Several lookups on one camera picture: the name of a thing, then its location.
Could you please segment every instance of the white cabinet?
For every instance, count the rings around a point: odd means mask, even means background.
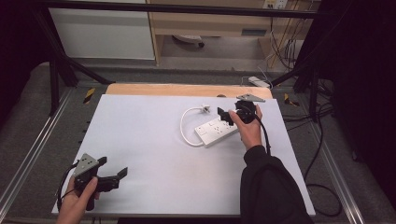
[[[146,3],[145,0],[106,2]],[[64,50],[72,58],[154,60],[147,12],[62,8],[49,11]]]

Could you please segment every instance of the outlet socket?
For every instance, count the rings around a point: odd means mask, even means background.
[[[275,9],[285,9],[288,0],[276,0]]]
[[[236,125],[230,126],[226,121],[221,120],[220,117],[195,128],[195,132],[201,138],[205,147],[210,147],[237,131]]]
[[[276,0],[265,0],[262,8],[275,8]]]

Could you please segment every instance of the black jacket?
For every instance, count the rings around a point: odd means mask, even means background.
[[[296,182],[280,159],[267,155],[263,146],[249,149],[244,159],[242,224],[313,223]]]

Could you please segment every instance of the white tabletop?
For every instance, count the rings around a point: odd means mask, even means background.
[[[84,141],[83,153],[107,164],[99,176],[129,174],[119,189],[101,194],[90,212],[101,217],[238,216],[240,178],[246,152],[239,133],[212,147],[190,147],[179,132],[181,115],[201,104],[211,113],[189,112],[184,134],[198,143],[194,128],[216,118],[217,107],[234,109],[237,99],[187,96],[102,95]],[[276,100],[258,103],[273,156],[279,157],[296,180],[309,215],[315,210],[291,147]],[[54,206],[52,213],[58,213]]]

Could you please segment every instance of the fingers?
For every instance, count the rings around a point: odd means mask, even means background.
[[[75,178],[73,176],[70,177],[69,183],[67,184],[66,192],[69,192],[70,190],[74,189],[74,180]]]
[[[262,118],[262,110],[260,109],[259,105],[256,105],[256,114],[259,117],[259,119]]]
[[[82,202],[84,203],[88,202],[91,195],[95,192],[97,184],[98,184],[98,178],[94,177],[90,181],[90,183],[88,183],[87,187],[85,187],[84,191],[82,191],[82,194],[79,197]]]
[[[228,113],[230,114],[230,118],[233,120],[238,128],[244,123],[244,121],[242,121],[239,116],[232,110],[229,110]]]

